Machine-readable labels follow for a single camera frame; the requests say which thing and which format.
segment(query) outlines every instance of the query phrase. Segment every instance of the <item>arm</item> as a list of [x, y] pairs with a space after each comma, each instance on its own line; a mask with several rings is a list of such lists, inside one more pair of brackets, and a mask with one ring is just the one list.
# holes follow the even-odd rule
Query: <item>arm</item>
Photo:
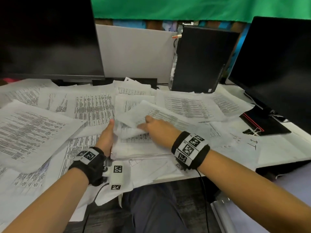
[[[105, 156], [110, 156], [113, 127], [114, 121], [111, 120], [95, 145]], [[29, 205], [3, 233], [63, 232], [88, 185], [89, 179], [84, 172], [78, 168], [70, 169]]]
[[[169, 149], [181, 133], [171, 124], [150, 116], [138, 127], [149, 132], [154, 142]], [[268, 231], [311, 232], [311, 208], [256, 172], [213, 150], [198, 170]]]

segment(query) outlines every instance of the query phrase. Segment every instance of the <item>forearm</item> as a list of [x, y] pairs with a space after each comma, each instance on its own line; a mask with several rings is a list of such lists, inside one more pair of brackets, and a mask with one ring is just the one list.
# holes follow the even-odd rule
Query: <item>forearm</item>
[[89, 184], [86, 175], [70, 169], [26, 208], [3, 233], [63, 232]]
[[310, 232], [311, 208], [250, 169], [211, 150], [198, 170], [268, 231]]

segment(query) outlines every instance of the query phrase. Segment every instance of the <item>black cable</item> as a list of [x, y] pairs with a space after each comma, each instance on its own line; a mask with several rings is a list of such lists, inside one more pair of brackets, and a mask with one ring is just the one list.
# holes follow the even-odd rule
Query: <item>black cable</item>
[[204, 185], [204, 181], [203, 178], [201, 176], [201, 173], [196, 169], [197, 173], [200, 175], [200, 180], [201, 180], [201, 188], [203, 189], [203, 195], [204, 195], [204, 200], [205, 200], [205, 217], [206, 217], [206, 227], [207, 227], [207, 233], [210, 232], [209, 228], [208, 228], [208, 220], [207, 220], [207, 194], [206, 194], [206, 189], [205, 189], [205, 185]]
[[[103, 189], [103, 187], [104, 187], [104, 186], [107, 186], [107, 185], [109, 185], [109, 183], [106, 183], [105, 185], [103, 185], [103, 186], [99, 189], [99, 191], [97, 192], [97, 194], [96, 194], [96, 196], [95, 196], [93, 202], [95, 202], [95, 200], [96, 200], [96, 198], [97, 198], [99, 192], [101, 191], [101, 189]], [[84, 225], [83, 225], [82, 233], [84, 233], [84, 230], [85, 230], [85, 227], [86, 227], [86, 223], [87, 223], [87, 221], [88, 221], [88, 219], [89, 219], [89, 216], [90, 216], [90, 213], [87, 215], [87, 217], [86, 217], [86, 219], [85, 219], [85, 223], [84, 223]]]

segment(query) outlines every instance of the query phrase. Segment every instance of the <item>person's right arm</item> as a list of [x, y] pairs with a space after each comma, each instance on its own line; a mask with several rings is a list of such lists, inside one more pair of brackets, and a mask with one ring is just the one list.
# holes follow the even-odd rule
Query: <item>person's right arm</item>
[[[163, 120], [146, 116], [138, 128], [157, 144], [171, 149], [181, 131]], [[311, 232], [311, 208], [243, 165], [210, 150], [198, 170], [241, 210], [271, 233]]]

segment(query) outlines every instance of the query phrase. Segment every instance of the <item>pink object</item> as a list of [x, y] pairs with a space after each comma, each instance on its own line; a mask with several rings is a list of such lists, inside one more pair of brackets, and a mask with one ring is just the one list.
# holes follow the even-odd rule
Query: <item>pink object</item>
[[3, 78], [2, 80], [6, 81], [7, 83], [13, 83], [13, 82], [20, 81], [20, 79], [12, 79], [12, 78]]

